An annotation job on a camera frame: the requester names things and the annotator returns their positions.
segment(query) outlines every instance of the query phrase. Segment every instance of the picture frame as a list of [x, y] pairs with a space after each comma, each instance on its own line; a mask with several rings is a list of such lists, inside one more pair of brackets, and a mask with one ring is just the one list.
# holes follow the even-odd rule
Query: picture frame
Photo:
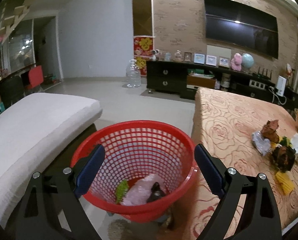
[[165, 61], [170, 61], [171, 60], [171, 53], [170, 52], [167, 52], [165, 54]]
[[192, 60], [192, 53], [191, 52], [185, 52], [184, 61], [191, 62]]
[[204, 64], [205, 63], [205, 58], [206, 58], [206, 56], [204, 54], [195, 53], [193, 62], [198, 63], [198, 64]]
[[217, 57], [216, 56], [207, 55], [206, 65], [217, 66]]
[[219, 66], [229, 68], [230, 59], [226, 57], [219, 57]]

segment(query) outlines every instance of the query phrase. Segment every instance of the red plastic basket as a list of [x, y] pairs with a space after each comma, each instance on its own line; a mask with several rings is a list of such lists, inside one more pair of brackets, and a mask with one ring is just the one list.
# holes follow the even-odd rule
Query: red plastic basket
[[[120, 214], [135, 222], [149, 222], [162, 216], [182, 197], [197, 173], [194, 144], [178, 128], [155, 121], [118, 123], [90, 135], [75, 151], [71, 166], [102, 144], [105, 161], [84, 198], [94, 206]], [[115, 204], [116, 187], [123, 180], [158, 174], [168, 195], [140, 206]]]

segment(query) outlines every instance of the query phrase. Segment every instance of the tv stand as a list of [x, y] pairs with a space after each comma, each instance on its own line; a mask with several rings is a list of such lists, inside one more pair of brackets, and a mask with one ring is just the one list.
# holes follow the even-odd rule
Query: tv stand
[[[236, 71], [229, 68], [213, 67], [205, 64], [197, 64], [191, 62], [175, 62], [175, 61], [147, 61], [147, 89], [149, 93], [154, 90], [161, 92], [173, 92], [180, 94], [181, 98], [194, 100], [195, 89], [187, 88], [188, 69], [203, 69], [205, 72], [212, 72], [215, 79], [221, 80], [222, 74], [231, 75], [231, 87], [228, 89], [230, 93], [244, 95], [256, 98], [262, 101], [272, 102], [273, 94], [268, 90], [269, 86], [275, 87], [271, 80], [253, 76], [251, 73]], [[250, 87], [250, 80], [258, 81], [266, 85], [266, 90]], [[298, 108], [298, 94], [291, 89], [286, 88], [285, 97], [287, 102], [282, 107], [286, 110], [293, 111]]]

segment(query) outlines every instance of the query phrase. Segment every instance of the basket rim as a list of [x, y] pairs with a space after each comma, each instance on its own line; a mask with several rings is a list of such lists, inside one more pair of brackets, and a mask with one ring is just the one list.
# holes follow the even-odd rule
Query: basket rim
[[127, 122], [120, 122], [117, 124], [113, 124], [107, 127], [104, 127], [103, 129], [91, 134], [88, 138], [86, 138], [81, 144], [80, 146], [76, 149], [76, 151], [73, 154], [72, 160], [71, 160], [71, 167], [73, 167], [76, 162], [80, 159], [79, 158], [79, 153], [82, 151], [82, 149], [84, 148], [84, 146], [94, 137], [103, 137], [105, 135], [110, 134], [108, 131], [113, 131], [113, 130], [119, 130], [119, 128], [122, 129], [126, 129], [126, 125], [128, 126], [132, 126], [132, 125], [137, 125], [137, 128], [143, 127], [143, 128], [151, 128], [151, 129], [155, 129], [153, 127], [157, 127], [156, 129], [160, 129], [160, 128], [166, 128], [167, 130], [172, 130], [172, 133], [176, 133], [172, 134], [174, 136], [177, 136], [178, 139], [184, 139], [188, 142], [189, 147], [192, 150], [192, 164], [191, 164], [191, 169], [187, 175], [187, 177], [185, 178], [185, 180], [177, 187], [177, 189], [175, 189], [171, 194], [163, 197], [160, 200], [151, 202], [151, 203], [147, 203], [145, 205], [139, 205], [139, 206], [123, 206], [123, 205], [117, 205], [114, 203], [108, 203], [105, 200], [102, 200], [98, 197], [96, 197], [95, 195], [92, 195], [92, 193], [90, 191], [87, 192], [87, 194], [83, 195], [83, 197], [92, 205], [103, 209], [105, 211], [108, 212], [112, 212], [112, 213], [116, 213], [116, 214], [127, 214], [127, 215], [135, 215], [135, 214], [140, 214], [140, 213], [145, 213], [145, 212], [152, 212], [155, 209], [162, 209], [163, 207], [168, 207], [170, 206], [173, 202], [175, 202], [176, 200], [178, 200], [180, 197], [182, 197], [185, 192], [191, 187], [191, 185], [193, 184], [193, 181], [197, 175], [197, 171], [198, 171], [198, 166], [194, 160], [194, 143], [191, 140], [191, 138], [184, 133], [183, 131], [181, 131], [179, 128], [167, 124], [167, 123], [163, 123], [163, 122], [158, 122], [158, 121], [151, 121], [151, 120], [135, 120], [135, 121], [127, 121]]

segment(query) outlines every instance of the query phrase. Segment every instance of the water bottle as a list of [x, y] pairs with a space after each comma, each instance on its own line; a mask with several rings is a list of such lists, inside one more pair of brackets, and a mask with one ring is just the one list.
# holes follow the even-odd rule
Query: water bottle
[[136, 62], [135, 59], [130, 60], [130, 64], [126, 69], [128, 88], [137, 88], [141, 86], [141, 73]]

